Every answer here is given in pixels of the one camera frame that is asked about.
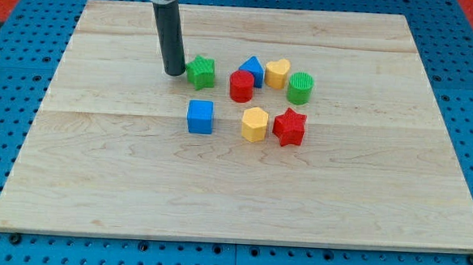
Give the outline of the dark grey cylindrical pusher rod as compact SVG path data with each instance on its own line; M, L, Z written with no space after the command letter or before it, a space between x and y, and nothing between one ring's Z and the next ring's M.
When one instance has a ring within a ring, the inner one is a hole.
M185 53L178 1L153 4L164 71L171 76L185 73Z

